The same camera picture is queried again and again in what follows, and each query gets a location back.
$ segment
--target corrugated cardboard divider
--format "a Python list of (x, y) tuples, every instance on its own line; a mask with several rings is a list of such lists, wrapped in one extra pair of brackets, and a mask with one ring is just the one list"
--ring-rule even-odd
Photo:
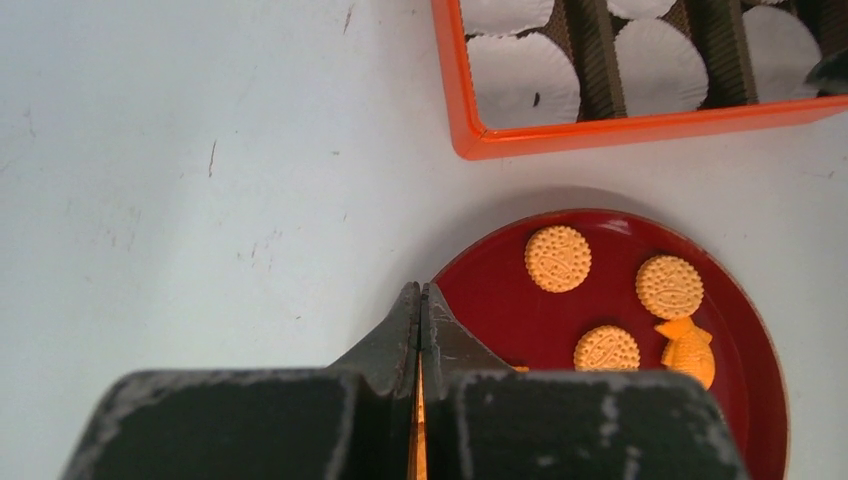
[(533, 32), (550, 38), (574, 65), (580, 79), (578, 122), (625, 116), (606, 0), (556, 0), (547, 25), (517, 36)]
[[(688, 38), (707, 68), (709, 89), (699, 110), (757, 103), (738, 0), (677, 0), (661, 17)], [(613, 32), (630, 20), (609, 14)]]
[(776, 5), (745, 0), (740, 4), (744, 12), (756, 5), (779, 8), (798, 17), (818, 42), (822, 56), (848, 48), (848, 0), (789, 0)]

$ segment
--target paper cup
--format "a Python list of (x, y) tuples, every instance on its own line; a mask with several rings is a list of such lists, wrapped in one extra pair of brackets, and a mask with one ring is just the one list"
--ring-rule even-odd
[(611, 14), (626, 20), (660, 18), (674, 5), (675, 0), (607, 0)]
[(491, 129), (573, 123), (580, 82), (565, 53), (548, 37), (480, 36), (468, 41), (480, 120)]
[(709, 78), (698, 50), (662, 20), (634, 20), (615, 38), (627, 115), (691, 112), (707, 98)]
[(821, 60), (821, 50), (800, 20), (778, 8), (761, 6), (742, 14), (742, 24), (760, 103), (818, 95), (804, 81)]
[(545, 26), (554, 0), (461, 0), (459, 6), (467, 35), (512, 35)]

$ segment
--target black object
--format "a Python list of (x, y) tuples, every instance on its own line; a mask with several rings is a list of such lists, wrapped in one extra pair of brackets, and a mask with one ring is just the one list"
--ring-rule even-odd
[(807, 75), (807, 84), (832, 95), (848, 93), (848, 49), (817, 63)]
[(419, 353), (431, 479), (748, 478), (694, 380), (515, 373), (415, 283), (324, 369), (121, 379), (63, 478), (412, 478)]

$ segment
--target red plate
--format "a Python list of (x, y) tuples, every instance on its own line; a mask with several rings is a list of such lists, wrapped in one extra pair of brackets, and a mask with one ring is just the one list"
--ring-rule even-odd
[[(592, 250), (586, 280), (567, 293), (537, 287), (524, 267), (534, 232), (568, 225)], [(774, 349), (759, 314), (730, 275), (691, 240), (650, 220), (607, 210), (567, 210), (520, 220), (469, 247), (434, 279), (456, 318), (512, 365), (573, 369), (577, 340), (600, 325), (617, 325), (636, 339), (642, 369), (664, 368), (667, 340), (660, 320), (636, 296), (636, 272), (658, 254), (686, 259), (706, 294), (693, 315), (713, 335), (718, 400), (755, 479), (783, 478), (789, 427), (786, 394)]]

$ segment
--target tabletop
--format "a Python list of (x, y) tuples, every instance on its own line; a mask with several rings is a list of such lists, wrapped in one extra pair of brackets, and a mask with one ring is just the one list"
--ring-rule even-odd
[(848, 115), (466, 162), (428, 0), (12, 0), (0, 40), (4, 478), (55, 478), (125, 373), (326, 365), (405, 281), (577, 207), (721, 261), (783, 365), (789, 477), (848, 474)]

